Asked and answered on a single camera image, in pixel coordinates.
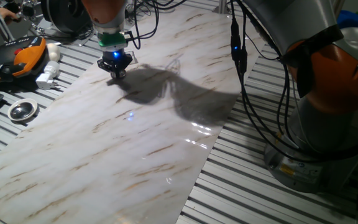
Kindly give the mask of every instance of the marble-pattern board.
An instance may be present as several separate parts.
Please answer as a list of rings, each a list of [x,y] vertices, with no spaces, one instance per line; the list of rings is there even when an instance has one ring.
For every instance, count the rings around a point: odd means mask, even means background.
[[[160,15],[125,79],[91,66],[0,153],[0,219],[175,223],[241,89],[230,25],[180,6]]]

